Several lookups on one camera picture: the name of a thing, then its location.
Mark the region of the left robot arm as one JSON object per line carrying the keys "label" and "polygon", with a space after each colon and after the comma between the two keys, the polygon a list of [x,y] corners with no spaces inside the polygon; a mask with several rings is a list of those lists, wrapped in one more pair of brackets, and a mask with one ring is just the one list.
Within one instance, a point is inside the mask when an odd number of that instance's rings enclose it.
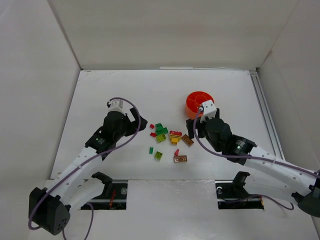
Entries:
{"label": "left robot arm", "polygon": [[120,148],[123,137],[133,139],[148,122],[135,108],[134,121],[122,110],[109,110],[100,126],[84,144],[76,159],[51,183],[36,187],[29,195],[28,227],[42,228],[53,236],[61,233],[71,215],[91,199],[111,189],[112,179],[99,171],[107,156]]}

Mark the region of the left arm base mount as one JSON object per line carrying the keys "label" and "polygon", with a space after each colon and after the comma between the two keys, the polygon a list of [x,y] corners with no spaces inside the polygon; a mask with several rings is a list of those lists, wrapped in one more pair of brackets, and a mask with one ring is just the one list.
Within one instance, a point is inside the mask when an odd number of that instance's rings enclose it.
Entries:
{"label": "left arm base mount", "polygon": [[102,193],[89,201],[94,210],[127,209],[128,180],[113,180],[102,172],[93,174],[91,178],[104,184]]}

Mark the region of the lime green small lego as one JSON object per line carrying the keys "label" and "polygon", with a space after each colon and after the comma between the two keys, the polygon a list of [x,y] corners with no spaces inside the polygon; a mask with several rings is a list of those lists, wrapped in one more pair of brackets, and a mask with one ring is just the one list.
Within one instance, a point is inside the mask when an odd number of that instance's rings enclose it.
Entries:
{"label": "lime green small lego", "polygon": [[163,156],[163,153],[162,152],[159,152],[157,151],[155,154],[154,154],[154,158],[157,160],[157,161],[160,161],[162,159],[162,156]]}

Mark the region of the dark green long lego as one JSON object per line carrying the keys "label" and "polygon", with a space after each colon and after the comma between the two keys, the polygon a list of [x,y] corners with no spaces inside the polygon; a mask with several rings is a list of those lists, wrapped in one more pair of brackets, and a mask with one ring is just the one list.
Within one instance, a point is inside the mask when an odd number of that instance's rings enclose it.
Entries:
{"label": "dark green long lego", "polygon": [[157,128],[155,131],[156,135],[165,135],[168,134],[168,129],[166,127]]}

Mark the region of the brown lego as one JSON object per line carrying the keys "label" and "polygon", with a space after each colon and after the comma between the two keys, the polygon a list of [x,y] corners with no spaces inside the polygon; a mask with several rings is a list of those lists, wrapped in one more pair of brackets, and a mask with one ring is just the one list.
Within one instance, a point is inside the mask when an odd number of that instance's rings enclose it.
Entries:
{"label": "brown lego", "polygon": [[189,136],[186,135],[186,134],[181,137],[181,140],[182,140],[188,147],[190,147],[190,146],[192,146],[192,145],[194,144],[194,141],[193,141],[192,139],[190,139]]}
{"label": "brown lego", "polygon": [[174,163],[185,163],[187,162],[187,156],[186,155],[177,155],[173,157],[173,162]]}

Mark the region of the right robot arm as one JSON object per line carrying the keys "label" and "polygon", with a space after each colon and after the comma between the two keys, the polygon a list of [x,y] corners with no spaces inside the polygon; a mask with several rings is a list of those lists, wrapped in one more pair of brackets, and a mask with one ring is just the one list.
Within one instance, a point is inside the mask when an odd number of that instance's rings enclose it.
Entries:
{"label": "right robot arm", "polygon": [[232,133],[230,126],[220,118],[218,108],[208,111],[202,107],[204,116],[186,120],[188,137],[201,145],[204,138],[213,149],[203,146],[208,153],[229,162],[255,169],[268,178],[239,171],[227,186],[229,204],[250,197],[273,197],[289,202],[304,213],[320,216],[320,173],[288,163],[255,142]]}

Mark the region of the lime green large lego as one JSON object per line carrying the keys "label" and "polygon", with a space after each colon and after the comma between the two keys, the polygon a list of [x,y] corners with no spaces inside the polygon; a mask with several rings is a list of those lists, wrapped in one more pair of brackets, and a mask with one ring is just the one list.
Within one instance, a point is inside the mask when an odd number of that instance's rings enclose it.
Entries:
{"label": "lime green large lego", "polygon": [[157,143],[162,143],[167,139],[165,134],[160,134],[156,136],[156,141]]}

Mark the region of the small green curved lego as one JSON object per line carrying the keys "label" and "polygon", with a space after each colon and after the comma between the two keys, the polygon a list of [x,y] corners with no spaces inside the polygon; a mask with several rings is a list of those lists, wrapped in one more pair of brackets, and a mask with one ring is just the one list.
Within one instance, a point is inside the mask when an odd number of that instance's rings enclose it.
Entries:
{"label": "small green curved lego", "polygon": [[150,154],[150,155],[152,155],[152,154],[153,154],[153,150],[154,150],[154,148],[153,148],[153,147],[150,147],[150,148],[149,148],[149,154]]}

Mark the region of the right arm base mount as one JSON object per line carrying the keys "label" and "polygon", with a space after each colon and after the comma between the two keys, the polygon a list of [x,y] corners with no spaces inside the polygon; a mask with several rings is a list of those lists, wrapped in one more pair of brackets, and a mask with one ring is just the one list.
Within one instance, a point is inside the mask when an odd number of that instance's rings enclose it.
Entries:
{"label": "right arm base mount", "polygon": [[219,210],[263,210],[261,196],[253,196],[245,189],[245,180],[250,176],[248,172],[240,171],[233,180],[216,180],[216,197]]}

